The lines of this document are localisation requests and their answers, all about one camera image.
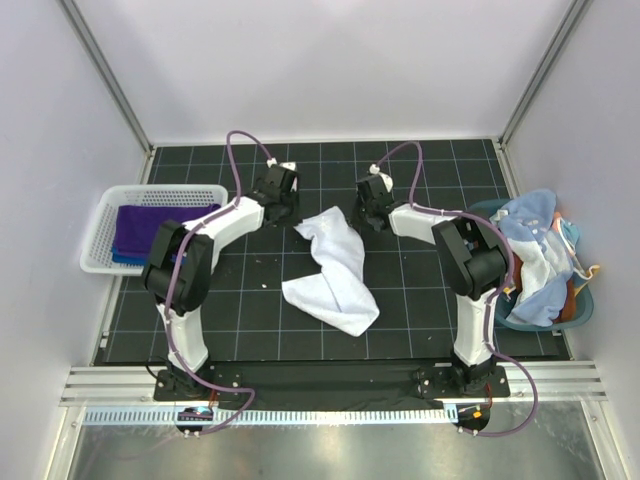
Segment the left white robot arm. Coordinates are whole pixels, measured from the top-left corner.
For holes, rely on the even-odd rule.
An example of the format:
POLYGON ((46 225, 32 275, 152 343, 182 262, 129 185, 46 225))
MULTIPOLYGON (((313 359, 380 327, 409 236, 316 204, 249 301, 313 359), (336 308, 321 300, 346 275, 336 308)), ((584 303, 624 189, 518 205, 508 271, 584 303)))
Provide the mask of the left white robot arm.
POLYGON ((297 165, 267 162, 249 192, 195 220, 166 221, 158 229, 142 280, 154 297, 168 343, 168 366, 156 385, 200 400, 212 388, 201 309, 220 253, 236 240, 267 227, 299 220, 297 165))

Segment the white cloth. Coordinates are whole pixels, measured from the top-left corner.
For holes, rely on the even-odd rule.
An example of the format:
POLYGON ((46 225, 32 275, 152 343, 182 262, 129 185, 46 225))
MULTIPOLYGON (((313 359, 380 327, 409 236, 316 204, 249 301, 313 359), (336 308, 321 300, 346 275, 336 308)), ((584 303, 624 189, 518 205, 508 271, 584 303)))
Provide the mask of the white cloth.
POLYGON ((282 283, 284 299, 304 313, 352 337, 359 337, 380 310, 364 283, 365 249, 342 210, 331 207, 294 230, 310 242, 320 272, 282 283))

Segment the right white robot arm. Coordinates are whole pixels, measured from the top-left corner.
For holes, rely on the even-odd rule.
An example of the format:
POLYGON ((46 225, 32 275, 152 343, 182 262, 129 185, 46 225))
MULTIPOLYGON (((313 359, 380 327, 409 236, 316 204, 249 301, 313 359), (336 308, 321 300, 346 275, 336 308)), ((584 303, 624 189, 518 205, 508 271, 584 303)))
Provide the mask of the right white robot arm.
POLYGON ((449 379, 460 395, 485 392, 496 372, 494 316, 510 254, 496 228, 477 215, 401 202, 391 178, 369 174, 356 182, 353 217, 374 231, 430 244, 438 254, 445 285, 455 293, 457 336, 449 379))

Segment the purple towel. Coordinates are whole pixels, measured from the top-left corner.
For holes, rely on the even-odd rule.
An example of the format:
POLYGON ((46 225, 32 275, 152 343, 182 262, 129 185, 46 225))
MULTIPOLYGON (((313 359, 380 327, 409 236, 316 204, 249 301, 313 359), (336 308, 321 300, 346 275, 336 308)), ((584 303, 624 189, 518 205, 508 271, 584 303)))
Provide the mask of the purple towel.
POLYGON ((166 221, 183 223, 213 213, 219 203, 205 206, 133 206, 118 208, 112 244, 121 251, 149 253, 156 232, 166 221))

